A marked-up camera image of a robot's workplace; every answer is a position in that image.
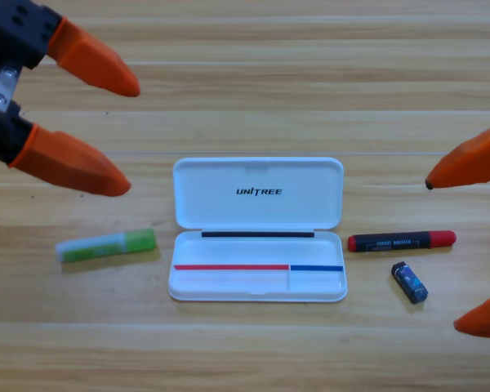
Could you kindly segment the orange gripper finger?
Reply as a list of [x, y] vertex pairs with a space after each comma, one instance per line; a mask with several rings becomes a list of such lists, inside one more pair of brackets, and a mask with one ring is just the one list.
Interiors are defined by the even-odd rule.
[[13, 105], [0, 119], [0, 162], [39, 180], [89, 194], [117, 197], [131, 183], [98, 149], [62, 131], [48, 131]]
[[0, 66], [33, 69], [46, 56], [86, 84], [137, 97], [140, 84], [113, 49], [50, 7], [0, 1]]
[[458, 145], [425, 179], [427, 189], [452, 188], [490, 181], [490, 128]]
[[453, 326], [467, 335], [490, 338], [490, 299], [455, 320]]

